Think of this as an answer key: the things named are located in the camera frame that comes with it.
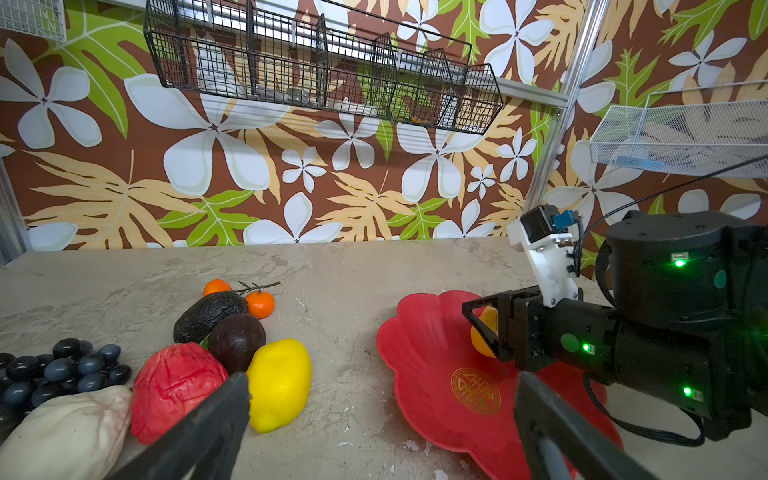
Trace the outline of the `blue object in basket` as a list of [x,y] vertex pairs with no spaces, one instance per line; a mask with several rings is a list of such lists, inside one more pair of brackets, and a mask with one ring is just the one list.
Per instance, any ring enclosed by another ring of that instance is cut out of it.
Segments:
[[657,162],[654,160],[623,155],[619,155],[613,158],[612,163],[618,167],[632,168],[643,171],[653,171],[658,166]]

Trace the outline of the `black grape bunch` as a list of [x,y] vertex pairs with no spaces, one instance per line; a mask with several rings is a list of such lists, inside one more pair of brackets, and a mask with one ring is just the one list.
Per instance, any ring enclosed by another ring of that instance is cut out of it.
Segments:
[[99,349],[85,339],[63,338],[38,355],[1,353],[1,439],[45,402],[65,395],[126,385],[133,369],[120,360],[122,348]]

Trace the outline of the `aluminium rear crossbar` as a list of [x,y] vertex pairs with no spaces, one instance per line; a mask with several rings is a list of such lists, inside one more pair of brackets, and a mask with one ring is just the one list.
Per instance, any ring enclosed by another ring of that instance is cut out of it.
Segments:
[[569,97],[565,94],[501,77],[497,77],[496,81],[503,97],[516,98],[558,109],[567,107]]

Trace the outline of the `dark purple passion fruit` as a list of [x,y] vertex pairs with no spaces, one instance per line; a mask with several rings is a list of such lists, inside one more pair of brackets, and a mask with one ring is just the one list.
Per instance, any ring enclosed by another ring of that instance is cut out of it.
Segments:
[[228,374],[245,372],[266,340],[260,320],[247,313],[238,313],[219,321],[209,336],[208,351]]

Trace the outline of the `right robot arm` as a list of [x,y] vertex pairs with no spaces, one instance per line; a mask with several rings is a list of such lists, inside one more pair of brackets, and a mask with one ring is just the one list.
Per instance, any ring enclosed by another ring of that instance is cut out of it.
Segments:
[[462,306],[493,357],[527,372],[567,364],[586,387],[623,385],[679,408],[698,428],[689,438],[626,425],[662,443],[719,441],[766,412],[765,227],[719,211],[630,211],[597,254],[601,305],[576,283],[585,233],[579,214],[551,205],[509,226],[536,285]]

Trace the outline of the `yellow lemon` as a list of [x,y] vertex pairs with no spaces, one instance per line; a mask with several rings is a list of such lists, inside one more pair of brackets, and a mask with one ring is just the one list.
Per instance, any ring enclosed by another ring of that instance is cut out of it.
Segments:
[[250,425],[266,434],[292,423],[305,408],[311,389],[312,363],[305,346],[295,339],[258,349],[246,371],[250,394]]

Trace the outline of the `orange tangerine pair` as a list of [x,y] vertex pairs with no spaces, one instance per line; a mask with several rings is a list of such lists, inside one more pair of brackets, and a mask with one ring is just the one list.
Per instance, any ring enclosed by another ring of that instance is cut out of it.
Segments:
[[281,284],[280,281],[268,284],[256,284],[241,282],[241,288],[235,290],[229,283],[222,279],[214,279],[208,282],[203,289],[203,296],[213,293],[233,292],[245,299],[248,313],[261,320],[269,317],[275,310],[276,301],[270,289]]

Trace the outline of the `white garlic bulb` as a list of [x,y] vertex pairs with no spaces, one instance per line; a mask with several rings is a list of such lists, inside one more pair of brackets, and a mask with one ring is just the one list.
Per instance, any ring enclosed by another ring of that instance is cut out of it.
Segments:
[[51,399],[1,446],[3,479],[103,479],[131,421],[133,392],[122,385]]

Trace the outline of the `red flower-shaped fruit bowl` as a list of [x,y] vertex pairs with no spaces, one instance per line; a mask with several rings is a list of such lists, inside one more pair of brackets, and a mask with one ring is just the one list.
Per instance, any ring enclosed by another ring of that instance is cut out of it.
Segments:
[[404,297],[376,345],[395,375],[400,410],[424,439],[469,454],[492,479],[530,476],[514,420],[518,370],[478,352],[465,291]]

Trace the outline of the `dark avocado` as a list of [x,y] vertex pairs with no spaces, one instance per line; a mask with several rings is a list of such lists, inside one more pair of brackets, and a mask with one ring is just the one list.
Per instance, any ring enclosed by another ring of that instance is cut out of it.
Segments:
[[247,311],[246,300],[232,291],[216,292],[202,297],[175,322],[175,343],[200,343],[220,320]]

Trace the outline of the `aluminium frame post right rear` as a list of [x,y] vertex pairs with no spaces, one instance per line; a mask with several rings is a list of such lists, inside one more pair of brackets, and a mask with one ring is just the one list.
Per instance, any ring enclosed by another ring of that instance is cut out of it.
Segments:
[[589,1],[582,29],[578,34],[571,65],[567,68],[561,94],[564,100],[557,105],[542,156],[534,169],[533,178],[525,198],[523,212],[527,213],[542,203],[557,157],[557,151],[567,130],[567,118],[574,111],[579,88],[583,82],[589,58],[599,36],[609,1]]

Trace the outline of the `white mesh basket right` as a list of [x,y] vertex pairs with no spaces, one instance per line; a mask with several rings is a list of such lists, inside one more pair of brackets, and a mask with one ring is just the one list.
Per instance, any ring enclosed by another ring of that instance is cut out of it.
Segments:
[[609,108],[589,140],[595,163],[650,159],[649,172],[757,179],[767,176],[767,102],[745,100]]

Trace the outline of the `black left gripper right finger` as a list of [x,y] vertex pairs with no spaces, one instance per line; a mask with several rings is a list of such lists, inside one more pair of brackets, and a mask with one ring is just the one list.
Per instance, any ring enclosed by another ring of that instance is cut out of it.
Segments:
[[515,424],[533,479],[652,479],[570,404],[532,373],[519,375]]

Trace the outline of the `red apple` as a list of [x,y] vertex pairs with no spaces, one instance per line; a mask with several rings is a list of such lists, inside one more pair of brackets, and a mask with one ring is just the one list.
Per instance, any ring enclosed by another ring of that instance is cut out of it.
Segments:
[[222,364],[196,343],[156,352],[133,383],[132,435],[153,444],[227,380]]

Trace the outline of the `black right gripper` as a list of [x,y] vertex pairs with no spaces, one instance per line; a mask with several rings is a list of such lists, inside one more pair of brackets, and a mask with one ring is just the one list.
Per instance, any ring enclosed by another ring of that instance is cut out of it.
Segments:
[[547,352],[548,310],[538,287],[505,291],[462,303],[470,341],[481,355],[512,361],[521,371],[538,372],[555,360]]

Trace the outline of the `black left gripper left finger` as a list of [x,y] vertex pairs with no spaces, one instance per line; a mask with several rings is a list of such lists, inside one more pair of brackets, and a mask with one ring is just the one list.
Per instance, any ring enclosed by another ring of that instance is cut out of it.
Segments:
[[247,376],[238,372],[112,479],[229,479],[249,425]]

